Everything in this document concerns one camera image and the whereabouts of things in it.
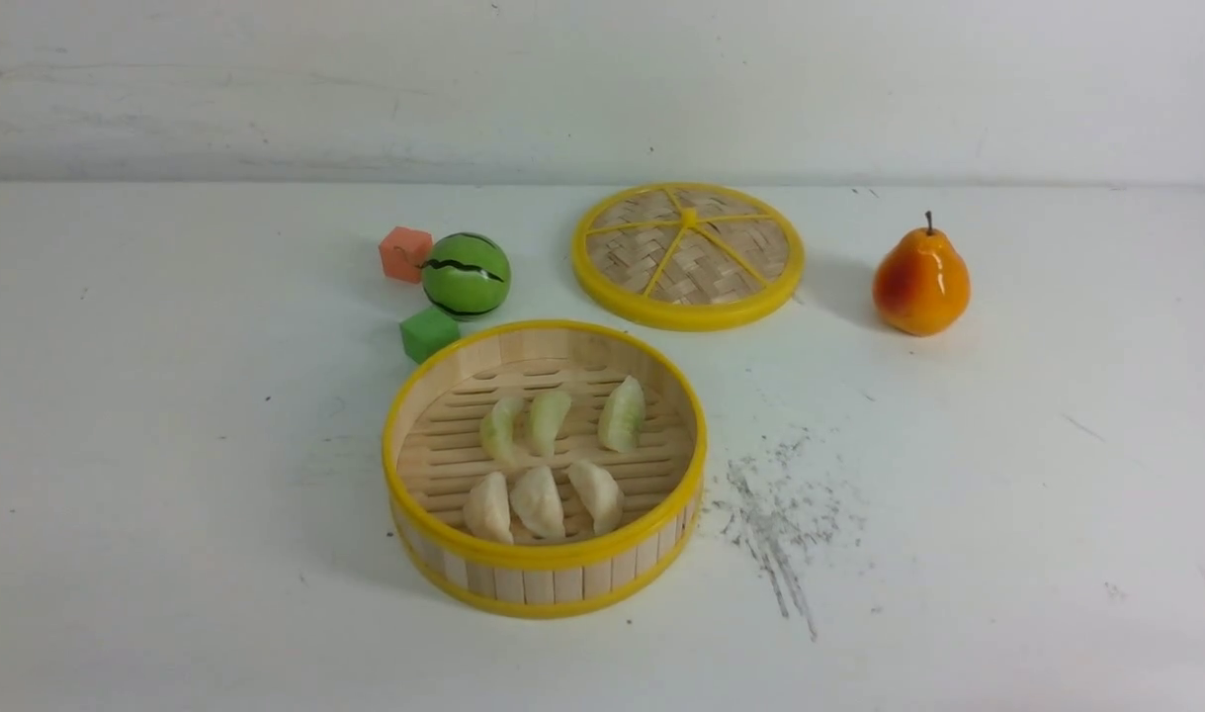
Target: yellow spoke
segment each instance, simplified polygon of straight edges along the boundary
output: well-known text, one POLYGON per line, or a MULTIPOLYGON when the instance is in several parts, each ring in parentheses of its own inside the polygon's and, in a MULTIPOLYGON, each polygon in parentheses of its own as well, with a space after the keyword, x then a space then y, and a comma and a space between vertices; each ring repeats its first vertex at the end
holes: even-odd
POLYGON ((680 225, 680 220, 646 220, 641 223, 624 223, 622 225, 612 225, 607 229, 590 229, 584 231, 584 237, 593 237, 593 235, 601 235, 602 231, 616 231, 622 229, 657 229, 658 226, 680 225))
POLYGON ((684 229, 684 225, 682 225, 682 229, 677 230, 677 235, 674 237, 674 240, 669 242, 669 248, 664 249, 663 260, 659 260, 659 265, 656 266, 656 272, 651 275, 651 281, 647 281, 647 287, 641 290, 642 296, 651 296, 651 292, 656 289, 656 283, 659 281, 660 276, 663 276, 664 267, 669 265, 669 260, 674 258, 674 252, 677 251, 680 239, 684 237, 686 231, 687 229, 684 229))
POLYGON ((725 220, 772 220, 774 216, 765 216, 764 212, 757 212, 754 216, 717 216, 715 218, 707 218, 700 220, 701 223, 723 223, 725 220))
POLYGON ((725 255, 729 255, 731 260, 739 263, 739 266, 741 266, 743 271, 747 271, 748 275, 754 276, 754 278, 759 281, 760 284, 765 284, 765 287, 769 287, 769 279, 765 279, 764 275, 760 275, 760 272, 758 272, 756 267, 751 265, 751 263, 743 260, 742 255, 739 255, 737 252, 734 252, 733 247, 725 245, 724 240, 716 237, 716 235, 710 234, 710 231, 706 231, 705 229, 701 229, 701 226, 698 225, 694 225, 694 231, 696 231, 699 235, 703 235, 703 237, 709 240, 709 242, 715 245, 721 252, 724 252, 725 255))
POLYGON ((677 208, 677 211, 683 211, 682 204, 680 204, 677 196, 674 195, 674 189, 670 189, 668 186, 665 186, 664 195, 669 198, 669 202, 674 204, 674 208, 677 208))

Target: watermelon stripe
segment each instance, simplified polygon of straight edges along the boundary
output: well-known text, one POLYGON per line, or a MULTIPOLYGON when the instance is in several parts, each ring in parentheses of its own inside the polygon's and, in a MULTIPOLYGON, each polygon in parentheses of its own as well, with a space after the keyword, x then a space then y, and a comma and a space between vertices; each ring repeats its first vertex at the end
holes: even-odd
POLYGON ((483 312, 459 312, 457 310, 453 310, 453 307, 448 306, 448 304, 441 304, 439 301, 435 301, 435 298, 431 296, 431 293, 429 292, 427 292, 427 300, 434 304, 434 306, 437 306, 441 312, 445 312, 445 314, 448 314, 451 317, 481 317, 484 314, 490 314, 490 312, 495 310, 494 306, 492 310, 486 310, 483 312))
POLYGON ((425 270, 427 267, 435 267, 436 270, 441 267, 453 267, 453 270, 462 270, 463 272, 480 272, 486 276, 486 278, 493 281, 506 281, 478 265, 466 265, 466 263, 458 263, 457 260, 427 260, 422 263, 422 269, 425 270))
POLYGON ((486 243, 490 245, 492 247, 498 247, 498 243, 493 242, 489 239, 483 237, 483 235, 476 234, 476 231, 459 231, 457 235, 465 235, 465 237, 472 237, 475 240, 478 240, 480 242, 486 242, 486 243))

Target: yellow plastic rim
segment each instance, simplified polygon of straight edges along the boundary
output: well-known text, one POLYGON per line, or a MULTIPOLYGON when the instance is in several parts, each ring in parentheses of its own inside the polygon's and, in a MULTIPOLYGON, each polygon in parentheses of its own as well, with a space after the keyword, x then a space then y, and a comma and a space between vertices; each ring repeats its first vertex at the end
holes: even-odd
MULTIPOLYGON (((724 219, 737 219, 737 217, 728 217, 724 219)), ((624 229, 624 226, 641 226, 656 223, 630 223, 628 225, 615 225, 613 229, 624 229)), ((584 289, 586 294, 592 296, 594 301, 605 306, 607 311, 615 312, 629 319, 630 322, 648 325, 648 328, 656 329, 668 329, 668 330, 717 330, 717 329, 733 329, 739 328, 739 325, 748 324, 762 319, 772 312, 776 312, 778 307, 790 299, 792 294, 795 293, 795 288, 800 287, 800 278, 805 271, 805 247, 800 242, 800 235, 797 234, 795 226, 792 225, 787 217, 783 217, 781 212, 775 211, 772 206, 764 202, 763 200, 752 198, 746 193, 740 193, 740 190, 733 190, 729 188, 723 188, 718 184, 704 184, 703 182, 657 182, 656 184, 640 184, 636 188, 630 188, 628 190, 622 190, 590 208, 586 212, 584 217, 581 218, 578 224, 575 226, 575 237, 571 239, 571 267, 575 270, 575 278, 580 279, 581 287, 584 289), (787 265, 782 273, 777 278, 770 281, 765 279, 760 273, 743 260, 742 255, 737 255, 734 249, 729 248, 728 245, 721 242, 710 234, 710 231, 696 229, 700 223, 711 223, 713 219, 696 220, 690 212, 690 217, 684 214, 684 208, 680 205, 677 196, 675 196, 674 190, 710 190, 711 193, 717 193, 728 198, 734 198, 742 202, 750 202, 752 206, 759 207, 760 212, 757 212, 757 217, 764 219, 774 220, 783 230, 783 235, 787 235, 787 243, 789 252, 787 255, 787 265), (669 194, 669 200, 682 212, 683 219, 678 222, 680 230, 674 237, 669 251, 665 252, 664 260, 657 266, 656 273, 648 281, 647 288, 642 294, 635 294, 625 289, 619 288, 613 281, 598 271, 596 266, 593 265, 593 260, 589 258, 588 253, 588 240, 593 235, 600 235, 606 230, 593 230, 592 225, 594 220, 602 212, 606 212, 615 204, 622 202, 639 195, 641 193, 648 193, 649 190, 664 190, 669 194), (746 299, 740 299, 740 301, 731 301, 728 304, 670 304, 666 301, 656 301, 647 296, 651 293, 651 288, 657 283, 659 276, 663 273, 669 257, 677 248, 680 239, 689 234, 689 231, 695 231, 703 239, 709 240, 718 249, 734 258, 735 263, 742 266, 753 278, 760 281, 765 284, 765 289, 747 296, 746 299)))
POLYGON ((435 584, 436 588, 443 590, 445 594, 452 595, 453 599, 460 600, 462 604, 472 605, 472 607, 480 611, 487 611, 488 613, 495 613, 498 616, 507 616, 511 618, 570 618, 571 616, 583 616, 584 613, 592 613, 594 611, 601 611, 602 608, 610 607, 610 605, 616 605, 621 600, 628 599, 633 594, 637 594, 647 586, 651 586, 660 573, 669 570, 671 563, 677 560, 684 545, 689 542, 690 535, 694 532, 694 528, 698 524, 698 513, 700 508, 698 506, 694 508, 694 513, 690 514, 689 522, 684 525, 684 532, 682 537, 674 545, 669 555, 664 555, 656 565, 647 569, 646 572, 639 573, 633 581, 627 582, 624 586, 607 590, 606 594, 594 596, 594 599, 574 600, 570 604, 511 604, 507 600, 486 599, 483 595, 471 593, 470 589, 462 588, 455 584, 455 582, 448 581, 447 577, 440 576, 434 569, 427 566, 425 561, 422 561, 421 555, 408 546, 408 541, 405 539, 405 532, 400 530, 399 524, 395 524, 395 532, 399 536, 399 541, 404 545, 405 554, 408 555, 408 560, 413 564, 413 567, 422 573, 427 581, 435 584))
POLYGON ((706 458, 707 420, 703 416, 703 405, 698 401, 698 396, 694 394, 694 389, 690 387, 688 379, 684 378, 684 373, 668 357, 663 355, 659 351, 654 351, 647 343, 621 333, 621 330, 566 319, 513 322, 499 325, 499 328, 484 329, 478 334, 471 334, 468 337, 445 346, 413 370, 402 387, 399 387, 399 393, 395 394, 395 400, 390 405, 390 412, 387 414, 387 423, 382 431, 382 469, 387 488, 390 492, 394 504, 410 519, 412 526, 422 536, 460 555, 462 559, 498 569, 535 569, 535 571, 575 569, 612 559, 617 554, 628 553, 628 551, 646 541, 647 537, 651 537, 659 528, 664 528, 666 523, 675 519, 677 513, 686 505, 690 504, 694 494, 700 489, 703 482, 703 461, 706 458), (656 508, 637 518, 637 522, 633 522, 628 526, 619 528, 619 530, 613 532, 607 532, 607 535, 571 543, 516 546, 484 541, 440 522, 430 512, 427 512, 425 508, 422 508, 422 505, 418 505, 417 500, 413 500, 412 495, 408 495, 405 483, 400 482, 399 475, 395 473, 395 454, 393 452, 393 442, 390 442, 390 433, 395 423, 395 413, 399 413, 400 405, 402 405, 405 396, 412 390, 413 384, 421 382, 422 377, 425 377, 436 364, 448 359, 453 353, 463 351, 463 348, 474 343, 499 336, 500 334, 521 329, 575 329, 599 334, 599 336, 622 341, 637 348, 637 351, 646 352, 653 360, 659 361, 660 365, 668 369, 669 373, 674 375, 674 378, 677 378, 677 384, 684 390, 684 395, 687 395, 687 400, 694 412, 694 433, 696 433, 694 451, 689 464, 684 466, 684 476, 677 483, 677 488, 665 500, 660 501, 659 505, 656 505, 656 508))

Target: toy watermelon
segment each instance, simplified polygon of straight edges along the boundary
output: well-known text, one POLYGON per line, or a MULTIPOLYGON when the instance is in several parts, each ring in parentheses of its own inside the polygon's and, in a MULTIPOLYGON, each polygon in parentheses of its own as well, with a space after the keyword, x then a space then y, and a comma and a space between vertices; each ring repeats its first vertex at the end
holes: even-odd
POLYGON ((436 242, 422 263, 422 288, 453 319, 477 319, 506 301, 510 260, 484 235, 459 231, 436 242))

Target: bamboo steamer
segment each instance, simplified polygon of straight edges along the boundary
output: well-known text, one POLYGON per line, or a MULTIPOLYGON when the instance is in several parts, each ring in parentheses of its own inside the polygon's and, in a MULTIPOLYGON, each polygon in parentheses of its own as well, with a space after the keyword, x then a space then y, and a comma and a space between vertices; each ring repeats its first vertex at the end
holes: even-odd
POLYGON ((407 379, 387 418, 383 469, 399 541, 422 576, 483 611, 553 618, 613 605, 651 584, 684 547, 700 512, 707 428, 690 384, 666 357, 615 329, 566 320, 499 325, 443 348, 407 379), (629 454, 601 449, 602 402, 633 375, 647 396, 647 422, 629 454), (498 467, 480 446, 480 420, 498 398, 560 388, 574 405, 553 457, 521 451, 498 467), (616 531, 592 536, 592 519, 566 482, 586 459, 624 490, 616 531), (515 543, 465 530, 462 506, 483 475, 511 481, 549 465, 563 498, 568 537, 543 543, 515 518, 515 543))
POLYGON ((656 329, 731 329, 777 311, 805 269, 800 236, 768 204, 718 184, 622 190, 586 212, 571 242, 584 292, 656 329))

